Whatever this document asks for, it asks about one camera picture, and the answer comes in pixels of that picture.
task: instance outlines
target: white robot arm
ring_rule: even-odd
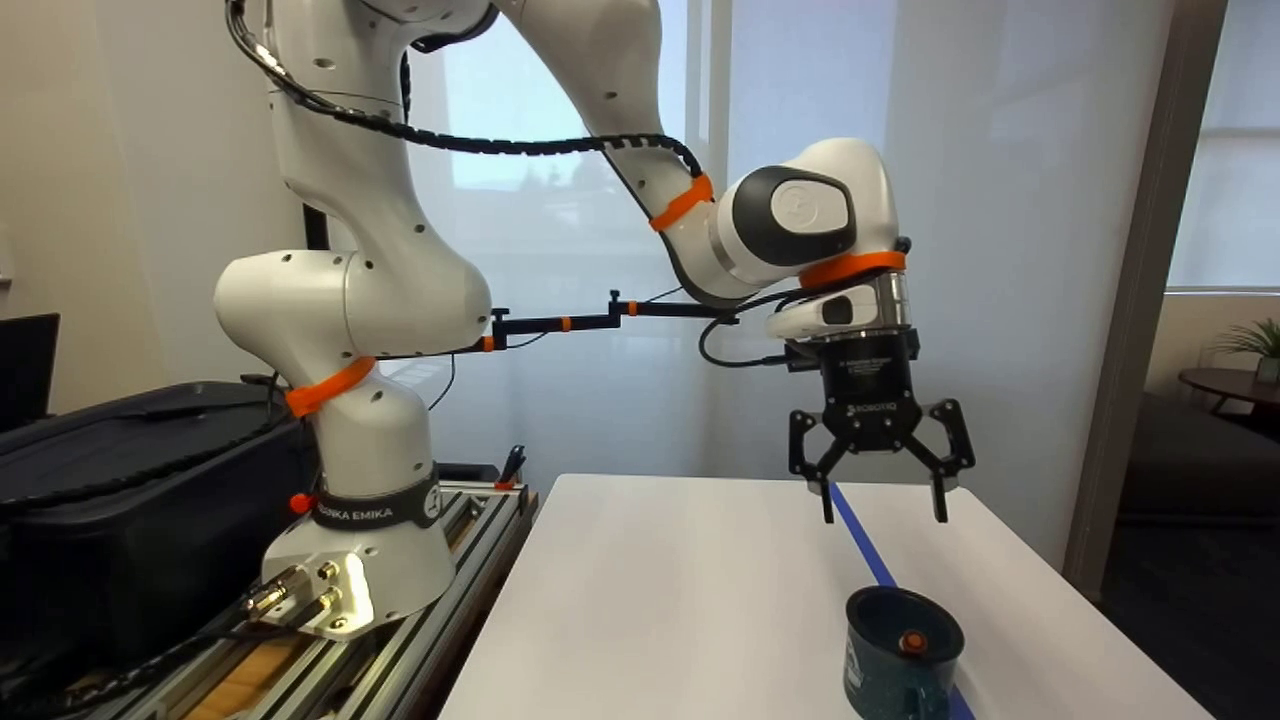
[[[826,488],[843,453],[910,449],[920,408],[902,364],[915,337],[902,322],[902,246],[877,150],[820,139],[716,198],[695,156],[655,117],[655,0],[264,0],[256,13],[261,38],[245,0],[226,0],[234,43],[271,75],[281,175],[350,229],[355,245],[247,254],[216,288],[225,331],[288,379],[288,402],[315,425],[323,467],[315,513],[266,546],[271,582],[253,599],[256,619],[346,639],[422,606],[450,579],[428,412],[371,364],[468,347],[491,308],[480,273],[415,207],[402,139],[605,150],[700,303],[731,310],[801,275],[796,303],[770,319],[790,367],[815,367],[826,385],[825,416],[790,416],[801,474]],[[544,56],[590,135],[501,142],[402,127],[402,53],[468,38],[495,13]],[[834,435],[820,465],[803,461],[810,425]],[[962,453],[935,461],[935,478],[954,474],[950,465],[968,465]]]

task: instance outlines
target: blue cup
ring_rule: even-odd
[[[949,720],[962,632],[906,587],[861,587],[843,603],[843,696],[865,720]]]

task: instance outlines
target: table surface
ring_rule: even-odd
[[[974,717],[1207,717],[971,491],[843,488],[900,587],[962,626]],[[444,717],[856,717],[843,599],[877,582],[801,478],[560,474]]]
[[[1179,379],[1226,400],[1280,402],[1280,385],[1258,385],[1240,367],[1183,367]]]

